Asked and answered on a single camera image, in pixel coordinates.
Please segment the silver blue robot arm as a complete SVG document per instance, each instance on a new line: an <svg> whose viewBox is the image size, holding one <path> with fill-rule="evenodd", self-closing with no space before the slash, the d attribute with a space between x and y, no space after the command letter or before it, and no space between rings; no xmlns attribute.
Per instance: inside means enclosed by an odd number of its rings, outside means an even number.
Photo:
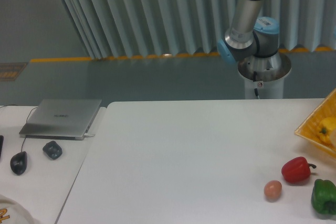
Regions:
<svg viewBox="0 0 336 224"><path fill-rule="evenodd" d="M238 0L231 26L217 49L227 62L238 62L258 52L254 26L264 0Z"/></svg>

